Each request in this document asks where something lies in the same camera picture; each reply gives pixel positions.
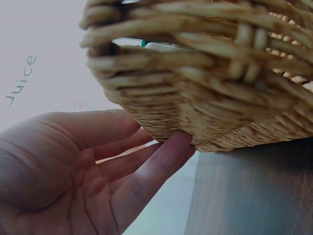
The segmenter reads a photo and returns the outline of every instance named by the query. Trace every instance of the palm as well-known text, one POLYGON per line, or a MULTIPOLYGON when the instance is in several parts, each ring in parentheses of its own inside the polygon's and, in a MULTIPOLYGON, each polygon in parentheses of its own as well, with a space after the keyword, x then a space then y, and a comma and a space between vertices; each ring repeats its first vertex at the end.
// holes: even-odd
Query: palm
POLYGON ((119 111, 51 114, 3 132, 2 229, 23 234, 124 232, 194 152, 190 136, 180 133, 163 150, 155 144, 95 163, 149 142, 147 132, 138 129, 119 111))

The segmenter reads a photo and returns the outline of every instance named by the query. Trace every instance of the finger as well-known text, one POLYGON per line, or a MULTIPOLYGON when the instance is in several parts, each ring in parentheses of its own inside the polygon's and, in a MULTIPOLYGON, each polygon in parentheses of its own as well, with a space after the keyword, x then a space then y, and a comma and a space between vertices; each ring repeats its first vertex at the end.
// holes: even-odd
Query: finger
POLYGON ((131 137, 125 140, 117 141, 114 143, 102 145, 95 148, 94 157, 96 161, 115 157, 129 149, 136 148, 146 143, 149 143, 152 140, 153 138, 146 130, 139 129, 135 134, 133 134, 131 137))
POLYGON ((114 193, 111 206, 120 233, 137 218, 181 162, 193 155, 191 141, 189 134, 176 132, 114 193))
POLYGON ((153 144, 128 155, 98 164, 106 182, 112 182, 134 173, 160 146, 160 143, 153 144))
POLYGON ((81 151, 124 140, 140 128, 124 110, 49 113, 37 120, 66 135, 81 151))

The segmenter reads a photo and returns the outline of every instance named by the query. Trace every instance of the woven rattan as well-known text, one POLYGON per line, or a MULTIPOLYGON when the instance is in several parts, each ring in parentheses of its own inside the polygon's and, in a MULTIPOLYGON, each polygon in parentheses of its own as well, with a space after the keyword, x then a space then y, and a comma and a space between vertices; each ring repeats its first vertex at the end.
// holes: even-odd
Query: woven rattan
POLYGON ((158 141, 199 151, 313 136, 313 1, 88 0, 87 66, 106 97, 158 141), (171 52, 120 47, 120 37, 171 52))

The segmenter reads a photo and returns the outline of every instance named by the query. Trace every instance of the wooden table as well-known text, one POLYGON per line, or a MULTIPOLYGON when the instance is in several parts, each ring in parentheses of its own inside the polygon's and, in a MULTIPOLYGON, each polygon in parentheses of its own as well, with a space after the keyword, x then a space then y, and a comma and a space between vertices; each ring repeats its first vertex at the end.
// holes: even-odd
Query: wooden table
POLYGON ((313 235, 313 139, 200 153, 185 235, 313 235))

